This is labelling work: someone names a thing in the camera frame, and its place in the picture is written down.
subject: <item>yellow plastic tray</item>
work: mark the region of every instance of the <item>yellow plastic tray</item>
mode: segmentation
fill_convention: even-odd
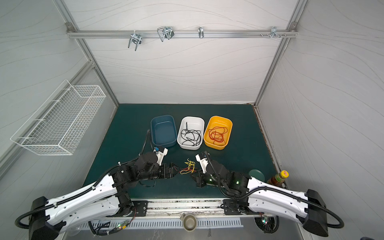
[[[223,150],[227,145],[229,141],[229,137],[231,136],[233,123],[228,118],[223,118],[220,116],[213,116],[211,119],[209,119],[209,122],[207,124],[207,128],[204,132],[204,142],[208,147],[217,149],[217,150]],[[228,129],[228,132],[224,134],[224,142],[215,142],[209,137],[209,130],[214,127],[226,127]]]

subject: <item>bottle cap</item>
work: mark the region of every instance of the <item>bottle cap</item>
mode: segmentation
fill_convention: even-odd
[[[280,174],[283,178],[289,177],[289,173],[286,170],[282,170]]]

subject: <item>black cable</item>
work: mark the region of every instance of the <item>black cable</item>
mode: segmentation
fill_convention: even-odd
[[[143,144],[143,147],[141,148],[141,152],[139,155],[144,153],[145,145],[147,144],[148,138],[149,138],[149,144],[151,145],[151,148],[152,148],[151,151],[153,151],[153,146],[152,146],[152,141],[151,141],[151,131],[148,129],[147,133],[145,134],[144,144]]]
[[[265,230],[264,233],[275,233],[279,229],[279,226],[280,226],[280,219],[279,219],[279,216],[276,216],[275,227],[271,231]]]
[[[213,164],[211,163],[211,158],[209,156],[209,154],[205,151],[205,156],[207,157],[207,160],[208,160],[208,163],[211,165],[212,167],[212,170],[214,171],[216,177],[217,177],[217,182],[218,182],[218,189],[219,191],[221,192],[221,194],[223,194],[224,196],[230,198],[230,199],[233,199],[233,200],[242,200],[246,197],[249,197],[250,195],[252,195],[253,193],[257,192],[257,191],[261,191],[261,190],[269,190],[269,191],[273,191],[273,192],[277,192],[277,193],[280,193],[280,194],[283,194],[287,197],[290,197],[290,198],[293,198],[299,202],[304,202],[308,205],[312,205],[326,213],[328,213],[329,215],[331,215],[332,217],[334,217],[338,222],[339,224],[330,224],[328,223],[327,226],[330,227],[330,228],[343,228],[344,227],[344,222],[343,220],[337,216],[334,212],[332,212],[331,210],[321,206],[320,204],[316,204],[316,203],[313,203],[311,201],[308,201],[306,199],[303,199],[303,198],[300,198],[298,196],[295,196],[293,194],[289,194],[287,192],[284,192],[282,190],[279,190],[279,189],[275,189],[275,188],[272,188],[272,187],[266,187],[266,186],[262,186],[262,187],[257,187],[255,189],[252,189],[251,191],[247,192],[246,194],[242,195],[242,196],[239,196],[239,197],[235,197],[235,196],[229,196],[228,194],[226,194],[222,188],[221,188],[221,181],[220,181],[220,175],[218,175],[218,173],[216,172],[216,169],[214,168]]]
[[[93,233],[93,235],[97,235],[97,236],[106,236],[106,235],[109,235],[109,234],[113,234],[113,233],[116,233],[118,231],[120,231],[121,229],[117,229],[116,227],[113,228],[111,231],[109,231],[108,233],[99,233],[99,231],[96,231],[93,226],[92,226],[92,223],[91,221],[88,221],[88,226],[89,228],[91,229],[91,232]]]
[[[138,159],[138,157],[136,157],[135,159],[133,159],[133,160],[131,160],[131,161],[122,163],[121,165],[125,165],[125,164],[127,164],[127,163],[129,163],[129,162],[132,162],[132,161],[135,161],[135,160],[137,160],[137,159]],[[112,171],[113,169],[115,169],[115,168],[117,168],[117,167],[120,167],[120,165],[116,165],[116,166],[110,167],[107,171],[105,171],[105,172],[104,172],[104,173],[97,179],[97,181],[96,181],[92,186],[93,186],[93,187],[96,187],[96,186],[101,182],[101,180],[102,180],[102,179],[103,179],[103,178],[104,178],[110,171]],[[74,196],[72,196],[72,197],[69,197],[69,198],[67,198],[67,199],[58,201],[58,202],[56,203],[56,205],[58,206],[58,205],[61,205],[61,204],[66,203],[66,202],[72,201],[73,199],[76,199],[76,198],[78,198],[78,197],[81,197],[81,196],[83,196],[84,194],[86,194],[86,193],[88,193],[88,192],[90,192],[90,191],[92,191],[92,187],[90,187],[90,188],[88,188],[88,189],[86,189],[86,190],[84,190],[84,191],[82,191],[82,192],[80,192],[80,193],[78,193],[78,194],[76,194],[76,195],[74,195]],[[36,213],[45,211],[45,210],[50,209],[50,208],[53,208],[53,207],[54,207],[54,205],[53,205],[53,204],[50,204],[50,205],[47,205],[47,206],[44,206],[44,207],[36,208],[36,209],[34,209],[34,210],[32,210],[32,211],[29,211],[29,212],[27,212],[27,213],[25,213],[25,214],[19,216],[19,217],[15,220],[15,225],[16,225],[17,227],[20,227],[20,228],[23,228],[23,229],[29,229],[29,225],[28,225],[28,224],[23,224],[23,223],[21,222],[21,220],[22,220],[23,218],[28,217],[28,216],[30,216],[30,215],[32,215],[32,214],[36,214]]]
[[[190,138],[190,137],[187,137],[187,134],[192,134],[193,139]],[[195,147],[195,146],[198,146],[201,143],[201,131],[200,130],[188,130],[188,123],[187,122],[185,123],[185,129],[183,129],[180,132],[180,136],[181,136],[182,139],[185,140],[184,142],[181,143],[182,145],[185,142],[191,142],[192,143],[192,147]]]
[[[111,222],[107,222],[107,223],[102,224],[101,226],[95,228],[95,231],[97,230],[96,232],[99,233],[99,231],[100,231],[103,227],[109,227],[109,224],[110,224],[110,223],[111,223]]]

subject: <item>black mounting plate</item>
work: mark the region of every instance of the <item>black mounting plate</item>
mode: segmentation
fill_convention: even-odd
[[[132,201],[136,208],[136,217],[145,217],[147,214],[148,201]]]
[[[224,214],[225,215],[244,215],[244,213],[239,212],[237,209],[239,208],[239,202],[233,199],[224,199]],[[249,211],[248,207],[242,207],[243,212],[247,215],[257,214],[255,212]]]

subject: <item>metal mounting plate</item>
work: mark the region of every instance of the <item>metal mounting plate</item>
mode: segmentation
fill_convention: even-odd
[[[75,31],[72,23],[65,23],[65,26],[67,27],[67,33],[73,33]]]
[[[289,25],[288,30],[289,31],[296,31],[297,28],[297,22],[291,22],[291,25]]]
[[[237,209],[236,201],[234,201],[232,199],[224,199],[223,203],[228,206],[228,208],[224,208],[224,214],[225,215],[245,215],[245,214],[242,214],[240,212],[235,212],[235,211],[231,210],[231,209]],[[255,212],[252,212],[252,211],[248,211],[246,213],[246,215],[254,215],[254,214],[255,214]]]
[[[136,217],[145,217],[147,215],[148,201],[132,201],[136,208]]]

